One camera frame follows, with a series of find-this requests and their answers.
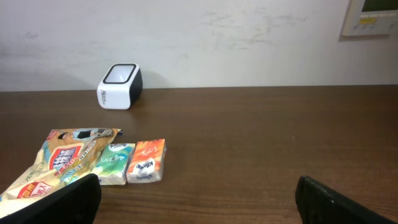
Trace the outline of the beige snack bag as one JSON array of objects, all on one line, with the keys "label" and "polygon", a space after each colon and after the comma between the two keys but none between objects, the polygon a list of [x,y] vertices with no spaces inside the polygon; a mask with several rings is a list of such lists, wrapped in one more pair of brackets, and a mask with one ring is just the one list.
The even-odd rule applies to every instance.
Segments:
[{"label": "beige snack bag", "polygon": [[35,162],[1,194],[1,217],[21,210],[88,175],[117,128],[53,129]]}]

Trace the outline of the green tissue pack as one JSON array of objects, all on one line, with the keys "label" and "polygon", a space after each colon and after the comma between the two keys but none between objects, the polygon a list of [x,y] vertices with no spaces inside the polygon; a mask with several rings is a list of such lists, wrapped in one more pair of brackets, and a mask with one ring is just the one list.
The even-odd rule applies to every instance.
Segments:
[{"label": "green tissue pack", "polygon": [[126,171],[135,150],[134,143],[109,144],[92,170],[100,185],[126,184]]}]

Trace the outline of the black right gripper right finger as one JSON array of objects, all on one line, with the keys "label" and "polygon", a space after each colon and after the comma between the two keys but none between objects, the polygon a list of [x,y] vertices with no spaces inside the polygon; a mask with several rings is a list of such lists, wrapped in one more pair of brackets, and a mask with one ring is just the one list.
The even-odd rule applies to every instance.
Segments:
[{"label": "black right gripper right finger", "polygon": [[397,224],[307,175],[298,180],[295,203],[303,224]]}]

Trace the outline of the orange tissue pack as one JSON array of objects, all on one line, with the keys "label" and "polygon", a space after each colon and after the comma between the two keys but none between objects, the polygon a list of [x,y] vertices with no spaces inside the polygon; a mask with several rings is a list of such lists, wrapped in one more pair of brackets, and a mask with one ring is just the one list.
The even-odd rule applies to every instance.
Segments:
[{"label": "orange tissue pack", "polygon": [[165,139],[139,141],[126,171],[129,184],[143,184],[162,180]]}]

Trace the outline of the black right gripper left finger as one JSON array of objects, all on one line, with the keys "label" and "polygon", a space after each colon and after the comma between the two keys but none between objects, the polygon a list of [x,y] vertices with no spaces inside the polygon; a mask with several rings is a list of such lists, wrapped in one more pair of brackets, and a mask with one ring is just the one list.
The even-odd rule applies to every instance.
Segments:
[{"label": "black right gripper left finger", "polygon": [[94,222],[101,201],[98,176],[88,174],[37,202],[1,218],[8,224]]}]

